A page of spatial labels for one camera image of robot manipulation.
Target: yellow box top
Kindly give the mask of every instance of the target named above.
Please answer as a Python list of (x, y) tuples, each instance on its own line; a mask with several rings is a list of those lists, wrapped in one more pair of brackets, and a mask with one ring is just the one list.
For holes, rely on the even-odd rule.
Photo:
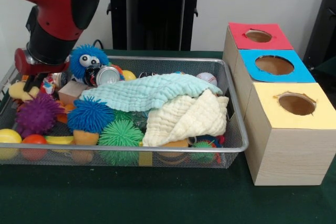
[(318, 83), (255, 82), (254, 87), (272, 128), (336, 129), (336, 110)]

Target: toy eye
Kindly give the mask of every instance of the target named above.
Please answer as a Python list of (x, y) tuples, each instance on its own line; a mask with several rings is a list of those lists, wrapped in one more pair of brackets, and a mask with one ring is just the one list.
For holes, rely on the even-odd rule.
[(80, 59), (79, 59), (79, 63), (80, 63), (83, 67), (87, 68), (88, 66), (91, 65), (91, 56), (89, 56), (89, 55), (82, 55), (82, 56), (80, 57)]
[(99, 59), (95, 56), (91, 56), (91, 64), (100, 63)]

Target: light blue cloth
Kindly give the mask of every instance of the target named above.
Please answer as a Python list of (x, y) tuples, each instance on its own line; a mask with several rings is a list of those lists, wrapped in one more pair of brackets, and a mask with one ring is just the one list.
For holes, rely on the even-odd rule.
[(100, 99), (101, 102), (106, 102), (108, 107), (124, 112), (147, 111), (161, 108), (178, 95), (199, 97), (206, 89), (210, 89), (214, 94), (223, 94), (218, 87), (189, 74), (157, 74), (85, 90), (80, 99), (83, 100), (84, 97), (93, 97), (94, 101)]

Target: cable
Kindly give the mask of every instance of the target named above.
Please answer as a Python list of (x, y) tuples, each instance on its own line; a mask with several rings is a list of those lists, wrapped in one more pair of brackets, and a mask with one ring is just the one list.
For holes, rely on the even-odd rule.
[(103, 43), (99, 39), (96, 39), (93, 42), (93, 46), (95, 47), (97, 43), (99, 43), (101, 49), (104, 49)]

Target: baseball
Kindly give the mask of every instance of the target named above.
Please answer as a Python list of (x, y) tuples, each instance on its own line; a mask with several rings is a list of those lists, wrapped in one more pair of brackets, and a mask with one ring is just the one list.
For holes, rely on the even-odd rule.
[(207, 82), (211, 83), (212, 85), (217, 86), (217, 79), (211, 73), (207, 73), (207, 72), (199, 73), (196, 77), (200, 78), (201, 80), (207, 81)]

